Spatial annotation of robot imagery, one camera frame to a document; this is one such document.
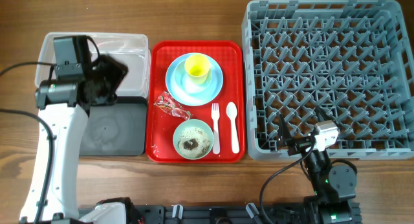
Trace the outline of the green bowl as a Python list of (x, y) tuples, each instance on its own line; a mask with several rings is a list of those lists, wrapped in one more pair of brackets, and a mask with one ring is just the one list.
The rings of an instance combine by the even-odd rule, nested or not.
[(173, 134), (175, 151), (189, 160), (199, 160), (207, 156), (213, 148), (214, 140), (211, 127), (197, 119), (179, 124)]

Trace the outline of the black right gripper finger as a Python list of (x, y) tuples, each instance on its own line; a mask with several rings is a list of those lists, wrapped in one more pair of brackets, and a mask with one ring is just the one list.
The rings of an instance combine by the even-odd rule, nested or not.
[(285, 117), (282, 114), (279, 114), (279, 143), (282, 147), (289, 146), (291, 141), (291, 134), (285, 122)]
[(336, 122), (319, 106), (316, 106), (315, 114), (318, 120), (317, 126), (336, 127)]

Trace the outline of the white plastic fork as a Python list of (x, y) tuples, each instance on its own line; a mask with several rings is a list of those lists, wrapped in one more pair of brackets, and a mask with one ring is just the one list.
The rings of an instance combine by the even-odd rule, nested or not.
[(214, 144), (213, 144), (213, 153), (218, 155), (220, 154), (220, 140), (219, 140), (219, 104), (213, 103), (212, 110), (211, 110), (211, 118), (213, 120), (213, 137), (214, 137)]

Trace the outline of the white plastic spoon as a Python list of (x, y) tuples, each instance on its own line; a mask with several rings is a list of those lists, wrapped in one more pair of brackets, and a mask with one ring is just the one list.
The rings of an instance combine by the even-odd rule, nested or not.
[(237, 107), (233, 102), (228, 103), (226, 107), (226, 114), (230, 119), (232, 152), (234, 154), (237, 154), (240, 152), (237, 127), (235, 124), (235, 118), (237, 117)]

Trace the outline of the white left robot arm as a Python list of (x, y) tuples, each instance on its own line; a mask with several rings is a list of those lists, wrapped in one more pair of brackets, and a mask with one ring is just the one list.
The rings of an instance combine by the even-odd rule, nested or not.
[(108, 55), (94, 62), (65, 61), (54, 70), (56, 77), (43, 80), (35, 93), (42, 123), (20, 223), (78, 218), (75, 180), (89, 110), (113, 105), (116, 90), (128, 73), (126, 65)]

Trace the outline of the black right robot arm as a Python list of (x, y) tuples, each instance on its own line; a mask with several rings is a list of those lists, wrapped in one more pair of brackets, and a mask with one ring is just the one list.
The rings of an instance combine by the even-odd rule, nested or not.
[(339, 125), (320, 107), (315, 109), (317, 123), (311, 133), (294, 138), (285, 117), (279, 115), (278, 144), (288, 148), (289, 155), (300, 154), (300, 164), (307, 172), (314, 195), (303, 200), (308, 223), (360, 223), (356, 197), (357, 169), (346, 160), (331, 160), (327, 148), (336, 144)]

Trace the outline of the red strawberry cake wrapper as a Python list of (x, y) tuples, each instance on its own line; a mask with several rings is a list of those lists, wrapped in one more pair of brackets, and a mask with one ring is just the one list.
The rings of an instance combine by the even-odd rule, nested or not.
[(189, 120), (193, 117), (193, 115), (188, 110), (184, 109), (167, 91), (163, 91), (157, 97), (154, 105), (173, 117), (180, 117), (184, 120)]

